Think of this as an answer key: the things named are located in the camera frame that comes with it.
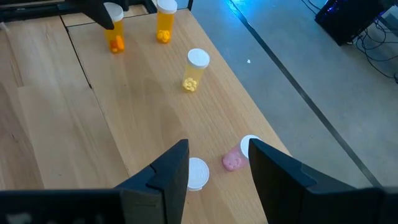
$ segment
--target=orange object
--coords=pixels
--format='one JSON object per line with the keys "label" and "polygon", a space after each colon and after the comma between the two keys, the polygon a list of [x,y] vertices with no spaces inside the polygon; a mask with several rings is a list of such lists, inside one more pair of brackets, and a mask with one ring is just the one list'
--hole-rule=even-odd
{"label": "orange object", "polygon": [[172,40],[174,13],[177,11],[177,2],[174,0],[157,1],[157,32],[156,39],[166,44]]}
{"label": "orange object", "polygon": [[104,5],[114,24],[113,30],[105,30],[105,39],[112,53],[121,53],[124,51],[123,9],[112,2],[106,2]]}
{"label": "orange object", "polygon": [[124,50],[124,41],[123,38],[119,35],[116,36],[116,45],[119,50]]}

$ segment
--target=orange pill bottle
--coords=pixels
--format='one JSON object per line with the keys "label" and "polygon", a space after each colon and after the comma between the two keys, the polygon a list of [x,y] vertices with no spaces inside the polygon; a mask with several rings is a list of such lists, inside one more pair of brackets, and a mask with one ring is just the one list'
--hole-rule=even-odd
{"label": "orange pill bottle", "polygon": [[177,2],[174,0],[157,1],[156,39],[167,44],[172,40],[174,14],[177,12]]}
{"label": "orange pill bottle", "polygon": [[187,62],[182,87],[188,92],[194,92],[198,88],[205,68],[210,63],[210,56],[202,49],[191,49],[187,55]]}
{"label": "orange pill bottle", "polygon": [[123,8],[113,2],[106,2],[104,6],[114,24],[113,30],[105,30],[105,39],[112,53],[121,53],[124,51]]}

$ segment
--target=wooden tabletop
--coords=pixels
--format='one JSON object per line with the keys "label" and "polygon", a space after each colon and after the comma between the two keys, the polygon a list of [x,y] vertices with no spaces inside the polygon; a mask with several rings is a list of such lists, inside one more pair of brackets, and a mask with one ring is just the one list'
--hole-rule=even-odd
{"label": "wooden tabletop", "polygon": [[[125,18],[126,51],[118,55],[109,53],[97,24],[69,28],[129,175],[188,138],[190,156],[206,161],[210,179],[187,192],[183,223],[264,223],[250,168],[227,172],[221,157],[246,134],[289,152],[190,11],[177,11],[167,45],[156,42],[155,23],[154,14]],[[181,82],[192,48],[211,61],[198,91],[186,93]]]}
{"label": "wooden tabletop", "polygon": [[61,19],[7,26],[10,34],[0,30],[0,189],[105,188],[128,178]]}

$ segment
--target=pink object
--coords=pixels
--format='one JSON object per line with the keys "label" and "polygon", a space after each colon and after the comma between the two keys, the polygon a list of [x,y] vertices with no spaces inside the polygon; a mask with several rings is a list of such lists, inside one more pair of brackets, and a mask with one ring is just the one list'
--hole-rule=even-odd
{"label": "pink object", "polygon": [[223,156],[223,165],[226,170],[235,171],[249,164],[249,140],[252,138],[259,139],[257,136],[247,135]]}

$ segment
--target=black cable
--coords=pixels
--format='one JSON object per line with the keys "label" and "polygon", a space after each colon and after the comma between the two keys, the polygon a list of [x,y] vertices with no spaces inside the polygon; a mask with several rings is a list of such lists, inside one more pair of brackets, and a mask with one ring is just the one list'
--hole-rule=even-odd
{"label": "black cable", "polygon": [[374,21],[374,23],[375,23],[375,25],[376,25],[376,28],[377,29],[379,29],[379,30],[389,30],[389,31],[397,31],[398,29],[389,29],[389,28],[383,28],[380,24],[379,24],[379,22],[380,22],[380,20],[379,19],[376,19],[376,21]]}
{"label": "black cable", "polygon": [[385,32],[383,32],[383,33],[384,33],[384,38],[383,38],[383,41],[382,41],[382,42],[379,42],[379,41],[374,40],[374,39],[368,34],[368,29],[365,29],[364,32],[365,32],[366,35],[365,35],[365,37],[363,38],[363,41],[365,41],[365,38],[366,38],[366,37],[369,37],[371,40],[373,40],[373,41],[375,41],[375,42],[378,43],[377,46],[371,47],[371,48],[366,48],[365,46],[363,46],[365,50],[373,50],[373,49],[376,49],[376,48],[380,47],[382,44],[384,44],[384,43],[386,42],[387,34],[386,34]]}
{"label": "black cable", "polygon": [[311,6],[313,6],[315,9],[321,10],[321,8],[319,8],[318,6],[314,5],[311,0],[308,0],[308,2],[311,4]]}
{"label": "black cable", "polygon": [[304,1],[304,0],[301,0],[304,4],[305,4],[305,6],[309,9],[309,10],[311,10],[315,15],[317,14],[314,10],[312,10],[311,9],[311,7]]}
{"label": "black cable", "polygon": [[380,42],[378,40],[373,39],[370,35],[368,35],[371,40],[373,40],[373,41],[375,41],[377,43],[382,43],[382,44],[398,44],[398,42],[386,41],[387,34],[391,34],[392,32],[386,32],[387,29],[383,28],[382,26],[379,25],[379,19],[376,19],[374,21],[374,25],[376,26],[376,28],[378,30],[381,30],[384,33],[384,40],[382,42]]}
{"label": "black cable", "polygon": [[[366,32],[365,32],[366,35],[365,35],[364,37],[362,37],[361,35],[358,36],[358,39],[356,40],[356,44],[355,44],[355,45],[356,45],[356,48],[357,48],[358,50],[362,51],[362,53],[365,54],[366,60],[369,62],[369,64],[370,64],[376,71],[378,71],[380,74],[382,74],[383,76],[385,76],[385,77],[387,77],[387,78],[392,78],[392,79],[394,79],[395,82],[398,84],[398,73],[394,73],[393,76],[391,77],[391,76],[385,74],[384,72],[380,71],[380,69],[378,69],[376,66],[373,65],[373,63],[372,63],[371,60],[374,60],[374,59],[368,55],[368,53],[366,52],[366,49],[367,49],[367,48],[366,48],[366,46],[365,46],[365,44],[364,44],[365,38],[366,38],[367,36],[369,36],[368,33],[367,33],[367,29],[366,29],[365,31],[366,31]],[[359,40],[361,40],[361,46],[362,46],[362,48],[363,48],[364,50],[362,50],[362,49],[359,48],[359,46],[358,46]]]}

